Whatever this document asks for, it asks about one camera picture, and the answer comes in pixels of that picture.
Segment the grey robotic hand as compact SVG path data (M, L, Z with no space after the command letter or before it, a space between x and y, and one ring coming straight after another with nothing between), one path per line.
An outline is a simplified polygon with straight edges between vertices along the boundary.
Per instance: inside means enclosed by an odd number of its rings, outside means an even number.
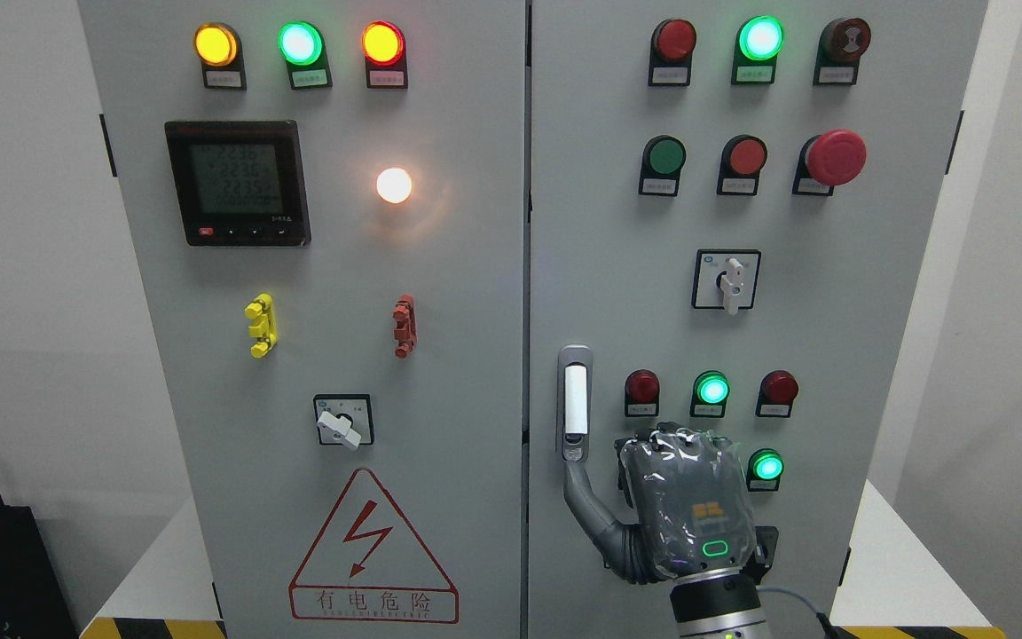
M564 462L564 499L605 565L632 585L741 570L756 547L737 446L678 423L622 440L625 524L593 493L583 461Z

